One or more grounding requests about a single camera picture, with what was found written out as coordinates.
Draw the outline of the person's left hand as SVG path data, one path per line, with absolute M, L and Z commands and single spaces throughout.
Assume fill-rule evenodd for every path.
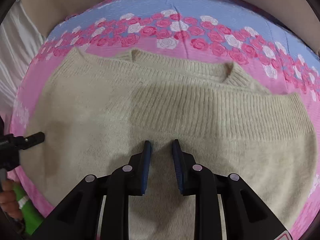
M 23 214 L 19 208 L 18 201 L 16 199 L 16 193 L 14 192 L 14 181 L 7 179 L 2 181 L 2 192 L 0 194 L 0 204 L 4 212 L 9 217 L 17 220 L 23 219 Z

